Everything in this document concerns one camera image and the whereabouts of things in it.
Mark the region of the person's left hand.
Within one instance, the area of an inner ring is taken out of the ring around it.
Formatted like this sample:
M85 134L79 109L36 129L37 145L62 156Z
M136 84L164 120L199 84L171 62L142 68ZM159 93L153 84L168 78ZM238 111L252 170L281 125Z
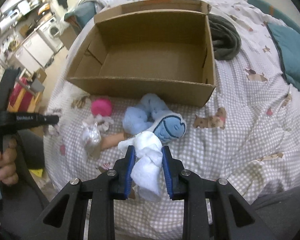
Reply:
M0 152L0 182L7 186L12 186L18 182L15 160L17 141L13 138L8 143L8 148L4 153Z

